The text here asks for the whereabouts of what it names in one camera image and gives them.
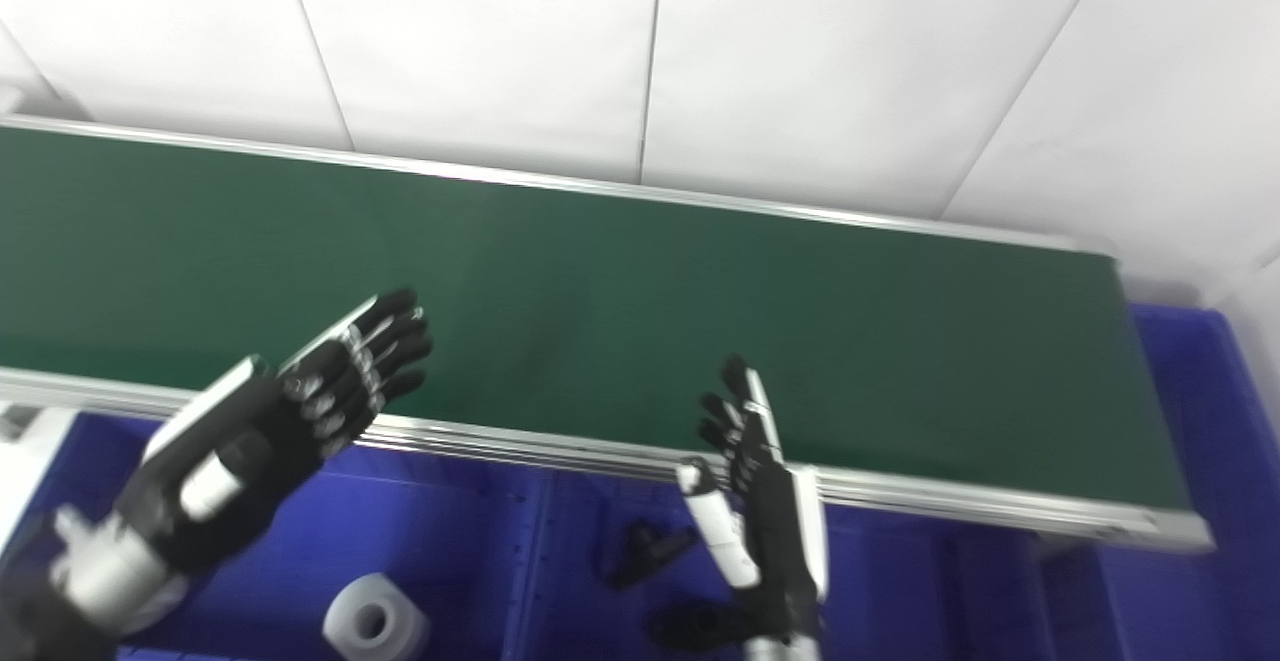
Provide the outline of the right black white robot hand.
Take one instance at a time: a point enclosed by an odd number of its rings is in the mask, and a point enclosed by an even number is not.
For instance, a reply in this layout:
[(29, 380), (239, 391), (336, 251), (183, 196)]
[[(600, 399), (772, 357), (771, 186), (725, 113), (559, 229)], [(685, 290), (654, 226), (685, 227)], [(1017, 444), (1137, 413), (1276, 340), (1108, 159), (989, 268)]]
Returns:
[(724, 393), (700, 398), (698, 434), (724, 460), (722, 486), (707, 457), (675, 470), (695, 528), (742, 620), (750, 660), (817, 660), (829, 593), (829, 534), (813, 466), (788, 465), (760, 373), (730, 355)]

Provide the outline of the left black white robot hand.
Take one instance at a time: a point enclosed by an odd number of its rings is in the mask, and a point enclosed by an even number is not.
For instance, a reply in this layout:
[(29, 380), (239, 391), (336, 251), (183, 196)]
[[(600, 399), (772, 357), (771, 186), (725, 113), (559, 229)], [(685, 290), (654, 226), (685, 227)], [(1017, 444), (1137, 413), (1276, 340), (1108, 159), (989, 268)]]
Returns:
[(152, 436), (115, 514), (169, 573), (214, 569), (424, 383), (431, 350), (419, 297), (402, 288), (361, 304), (279, 368), (244, 359)]

